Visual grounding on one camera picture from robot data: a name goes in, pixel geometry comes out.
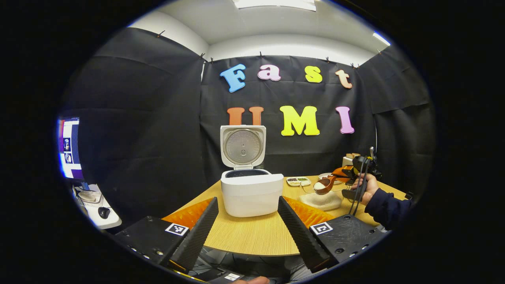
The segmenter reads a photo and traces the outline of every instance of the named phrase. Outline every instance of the blue letter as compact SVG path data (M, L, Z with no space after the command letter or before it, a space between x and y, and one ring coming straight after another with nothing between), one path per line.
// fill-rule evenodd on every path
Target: blue letter
M228 85L230 85L230 92L234 92L245 87L245 83L239 81L239 79L245 79L245 74L241 70L245 70L245 66L243 64L233 66L232 68L225 70L219 74L219 76L224 77L228 82Z

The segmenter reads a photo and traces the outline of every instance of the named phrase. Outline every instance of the wooden table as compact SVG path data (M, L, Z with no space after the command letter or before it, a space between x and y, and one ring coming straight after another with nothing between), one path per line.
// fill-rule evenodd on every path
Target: wooden table
M312 190L314 183L318 181L318 177L307 176L307 178L312 182L310 186L305 186L305 189L309 192ZM393 193L396 198L405 198L405 193L381 182L378 183L381 189L388 193ZM283 184L284 188L282 190L282 195L286 197L298 199L298 196L306 194L299 186L289 186L286 182L286 178L284 178ZM344 184L336 184L333 186L333 190L335 191L345 188L347 188L347 186ZM335 217L349 213L351 206L351 202L342 197L341 191L338 191L337 195L342 198L340 208L327 211ZM248 218L238 218L228 215L223 203L221 181L216 182L209 189L178 210L212 197L218 198L219 214L205 241L204 245L206 247L255 256L287 256L299 254L298 248L279 213L274 212L264 216ZM365 213L364 210L365 206L360 204L356 217L372 226L378 226L379 224L375 222L368 213Z

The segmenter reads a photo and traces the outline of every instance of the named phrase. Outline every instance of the food tray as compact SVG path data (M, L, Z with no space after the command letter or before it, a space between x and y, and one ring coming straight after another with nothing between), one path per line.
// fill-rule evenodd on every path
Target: food tray
M309 184L307 185L311 185L312 183L306 176L290 176L286 178L286 182L290 186L300 186L300 181L308 181Z

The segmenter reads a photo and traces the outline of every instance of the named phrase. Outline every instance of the black plastic mount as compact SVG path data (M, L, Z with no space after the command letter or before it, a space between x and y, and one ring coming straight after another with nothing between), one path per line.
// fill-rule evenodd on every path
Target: black plastic mount
M316 233L321 224L311 226L311 232L337 263L366 251L388 234L350 214L331 219L325 225L329 228L323 232Z
M218 213L218 199L214 197L170 258L170 264L174 269L188 273L193 268Z
M327 267L327 264L333 262L331 255L323 250L316 238L307 230L304 223L282 196L279 197L277 212L279 212L282 221L284 221L293 237L305 265L312 273Z
M126 249L159 265L168 261L188 231L180 234L165 231L172 223L146 216L114 235L114 239Z
M387 234L350 214L307 229L282 196L278 212L312 273L362 253Z
M188 273L219 213L214 197L193 229L147 216L114 235L114 239L149 261Z

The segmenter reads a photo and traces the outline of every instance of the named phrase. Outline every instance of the white rice cooker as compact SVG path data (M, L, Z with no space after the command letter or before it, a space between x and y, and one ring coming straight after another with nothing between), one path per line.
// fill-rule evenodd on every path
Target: white rice cooker
M226 212L234 217L253 217L277 211L284 175L254 169L265 158L266 127L221 126L221 159L233 168L221 175Z

